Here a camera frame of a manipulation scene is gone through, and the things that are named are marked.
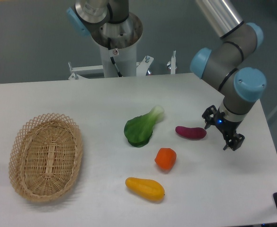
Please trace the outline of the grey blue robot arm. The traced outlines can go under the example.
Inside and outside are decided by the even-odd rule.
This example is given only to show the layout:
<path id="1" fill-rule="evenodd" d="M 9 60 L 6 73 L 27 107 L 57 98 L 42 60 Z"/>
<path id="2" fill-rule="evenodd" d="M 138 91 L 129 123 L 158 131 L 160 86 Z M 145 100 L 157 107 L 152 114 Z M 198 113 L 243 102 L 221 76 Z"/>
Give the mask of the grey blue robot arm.
<path id="1" fill-rule="evenodd" d="M 261 71 L 238 66 L 262 44 L 263 32 L 256 24 L 245 23 L 228 0 L 199 0 L 197 5 L 223 42 L 216 50 L 201 49 L 190 64 L 196 76 L 224 96 L 218 108 L 207 108 L 202 117 L 206 128 L 213 125 L 221 132 L 226 148 L 236 150 L 244 141 L 237 127 L 267 85 Z M 128 1 L 78 0 L 66 14 L 81 35 L 91 36 L 99 46 L 106 78 L 146 75 L 152 60 L 136 62 L 143 26 L 129 11 Z"/>

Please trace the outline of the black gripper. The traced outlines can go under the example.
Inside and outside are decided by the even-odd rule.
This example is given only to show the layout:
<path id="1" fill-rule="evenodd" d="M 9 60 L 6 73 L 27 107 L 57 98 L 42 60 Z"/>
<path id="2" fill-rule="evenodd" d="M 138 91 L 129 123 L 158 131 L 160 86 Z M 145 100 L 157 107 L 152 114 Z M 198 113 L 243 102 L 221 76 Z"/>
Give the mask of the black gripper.
<path id="1" fill-rule="evenodd" d="M 202 114 L 202 118 L 205 121 L 204 129 L 208 129 L 210 126 L 215 125 L 217 129 L 223 134 L 226 145 L 223 150 L 227 148 L 233 151 L 241 147 L 245 137 L 242 134 L 236 132 L 241 121 L 233 122 L 225 118 L 225 112 L 217 111 L 214 105 L 206 108 Z"/>

